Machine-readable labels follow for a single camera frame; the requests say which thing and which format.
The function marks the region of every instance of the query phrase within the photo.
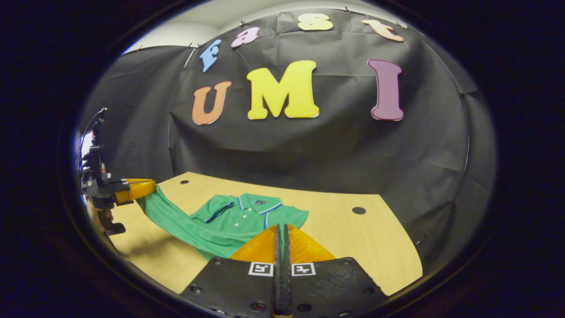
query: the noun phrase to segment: white wall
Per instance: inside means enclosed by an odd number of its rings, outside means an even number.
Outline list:
[[[87,132],[84,135],[84,139],[82,140],[82,148],[80,149],[80,157],[84,157],[84,155],[90,150],[90,146],[92,146],[92,131]]]
[[[390,21],[394,24],[399,24],[406,27],[406,23],[401,21],[399,18],[388,14],[387,12],[380,10],[374,6],[369,4],[363,3],[358,1],[359,3],[351,3],[351,2],[338,2],[338,1],[295,1],[289,2],[282,5],[277,5],[269,8],[265,8],[263,10],[247,14],[240,18],[233,20],[231,23],[227,24],[225,27],[221,28],[217,35],[220,35],[226,31],[229,31],[235,27],[241,25],[241,21],[251,22],[253,20],[257,20],[267,15],[273,15],[282,11],[290,11],[290,10],[297,10],[297,9],[308,9],[308,8],[330,8],[330,9],[347,9],[353,12],[364,13],[367,15],[376,16],[377,18],[381,18],[387,21]]]
[[[132,44],[124,53],[137,50],[141,45],[142,48],[161,45],[189,46],[192,42],[192,46],[197,46],[215,37],[218,32],[218,28],[201,23],[165,23]]]
[[[354,12],[377,16],[391,23],[406,26],[406,23],[397,17],[360,0],[212,0],[162,24],[135,42],[124,53],[137,50],[142,45],[143,48],[160,45],[189,46],[192,42],[192,46],[197,46],[238,27],[242,20],[251,22],[278,12],[305,8],[344,10],[345,6]]]

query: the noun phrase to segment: letter m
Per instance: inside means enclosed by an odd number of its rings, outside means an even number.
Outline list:
[[[267,110],[263,107],[263,99],[271,114],[278,117],[288,96],[288,106],[284,114],[290,118],[314,118],[320,114],[314,105],[312,96],[312,71],[316,68],[314,61],[296,61],[286,68],[280,82],[273,77],[267,68],[259,68],[249,72],[247,79],[251,81],[251,110],[249,119],[267,118]]]

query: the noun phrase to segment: screw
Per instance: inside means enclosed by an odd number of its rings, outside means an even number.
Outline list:
[[[312,310],[312,306],[310,304],[300,304],[296,309],[298,309],[298,311],[310,311]]]
[[[251,309],[253,309],[253,310],[263,311],[266,308],[267,308],[267,306],[264,303],[253,303],[253,304],[251,304]]]

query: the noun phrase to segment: orange letter u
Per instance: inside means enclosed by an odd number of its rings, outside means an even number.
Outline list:
[[[198,125],[211,124],[218,119],[221,115],[221,110],[224,108],[225,91],[232,85],[230,81],[223,81],[216,84],[216,100],[214,101],[214,108],[211,112],[204,112],[204,102],[206,95],[210,91],[210,87],[202,87],[194,92],[194,105],[192,107],[192,120]]]

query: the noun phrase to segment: cable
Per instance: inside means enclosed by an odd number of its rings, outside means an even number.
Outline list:
[[[90,126],[90,124],[92,123],[92,121],[100,114],[103,114],[108,108],[103,107],[101,110],[99,110],[96,114],[94,114],[94,116],[92,116],[92,118],[89,120],[88,124],[86,124],[86,127],[84,128],[84,131],[82,132],[81,135],[81,140],[80,140],[80,149],[79,149],[79,153],[80,153],[80,158],[82,161],[82,146],[84,145],[84,136],[86,135],[86,131],[88,130],[88,127]]]

